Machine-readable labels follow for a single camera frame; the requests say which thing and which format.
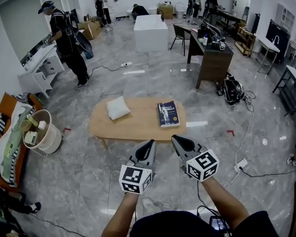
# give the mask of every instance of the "wooden coffee table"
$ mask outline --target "wooden coffee table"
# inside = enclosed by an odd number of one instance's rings
[[[130,113],[111,120],[106,103],[113,98],[99,102],[90,117],[90,132],[101,140],[107,149],[105,140],[145,141],[153,139],[156,142],[170,143],[173,134],[185,132],[186,116],[183,105],[172,98],[128,98],[125,99]],[[161,128],[159,123],[157,104],[174,100],[180,119],[180,126]]]

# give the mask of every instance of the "dark blue book cover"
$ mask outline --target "dark blue book cover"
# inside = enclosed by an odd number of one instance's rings
[[[180,125],[178,111],[174,101],[158,104],[158,113],[161,127]]]

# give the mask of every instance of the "cabinet door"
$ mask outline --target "cabinet door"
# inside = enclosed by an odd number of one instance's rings
[[[47,78],[44,76],[43,72],[35,73],[34,76],[44,90],[52,89],[52,87],[50,86],[50,83],[48,82]]]
[[[56,52],[53,52],[46,61],[44,62],[44,67],[49,74],[58,73],[64,71],[63,64]]]

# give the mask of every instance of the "green cloth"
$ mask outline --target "green cloth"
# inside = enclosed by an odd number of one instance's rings
[[[10,179],[10,173],[12,169],[12,156],[13,153],[19,149],[20,151],[20,143],[22,140],[23,131],[20,129],[22,122],[26,119],[28,113],[30,113],[31,108],[24,107],[25,111],[19,116],[19,119],[12,129],[11,136],[6,144],[4,149],[4,159],[2,162],[3,166],[3,177],[7,180]]]

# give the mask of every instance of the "electrical outlet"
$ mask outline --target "electrical outlet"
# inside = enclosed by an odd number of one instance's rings
[[[130,66],[132,64],[133,64],[132,62],[126,62],[126,63],[122,63],[120,66],[121,67],[126,67],[126,66]]]
[[[246,159],[242,159],[240,162],[238,162],[237,165],[234,166],[235,171],[238,173],[239,172],[239,168],[242,167],[244,168],[245,166],[247,166],[248,162]]]

